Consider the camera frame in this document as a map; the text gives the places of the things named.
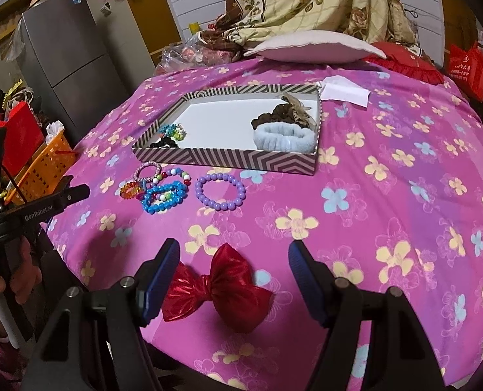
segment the light blue scrunchie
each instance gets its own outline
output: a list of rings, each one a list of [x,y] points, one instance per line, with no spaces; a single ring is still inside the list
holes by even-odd
[[[311,154],[315,148],[315,134],[295,123],[263,123],[254,131],[254,143],[258,150]]]

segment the pink floral bedsheet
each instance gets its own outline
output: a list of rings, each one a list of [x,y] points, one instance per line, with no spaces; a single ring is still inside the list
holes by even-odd
[[[369,89],[368,109],[322,105],[318,169],[313,177],[189,166],[196,178],[228,172],[247,187],[232,212],[182,206],[149,215],[119,188],[139,162],[130,150],[164,109],[204,87],[315,83],[344,75]],[[363,289],[401,287],[432,342],[447,383],[483,358],[483,127],[450,80],[432,86],[374,65],[335,71],[252,59],[147,79],[81,141],[69,173],[91,197],[55,218],[49,235],[67,265],[90,289],[107,287],[156,255],[167,237],[181,260],[209,272],[211,257],[230,243],[275,294],[266,320],[249,335],[233,334],[211,303],[193,315],[143,331],[171,357],[216,380],[251,391],[298,391],[312,372],[325,331],[312,320],[287,263],[292,239]],[[210,183],[207,195],[233,198]],[[368,353],[364,328],[349,389],[358,389]]]

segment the plastic basket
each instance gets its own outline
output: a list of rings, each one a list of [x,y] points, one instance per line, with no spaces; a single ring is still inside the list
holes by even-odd
[[[18,186],[28,202],[52,194],[75,161],[76,154],[71,150],[62,131],[31,163],[27,172],[18,182]],[[17,205],[24,204],[15,189],[7,195],[5,202],[6,204],[10,202]]]

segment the human hand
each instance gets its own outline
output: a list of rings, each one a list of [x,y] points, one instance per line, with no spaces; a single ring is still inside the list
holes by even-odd
[[[15,273],[11,276],[10,288],[15,293],[15,301],[18,304],[24,304],[33,287],[42,281],[42,273],[37,266],[31,261],[31,247],[26,238],[22,237],[20,245],[21,264]],[[0,292],[6,289],[4,279],[0,276]],[[0,336],[7,336],[2,323],[0,322]]]

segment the refrigerator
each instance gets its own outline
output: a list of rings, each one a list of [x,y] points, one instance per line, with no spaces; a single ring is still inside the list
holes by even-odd
[[[128,98],[86,0],[42,0],[22,15],[17,63],[42,110],[75,146]]]

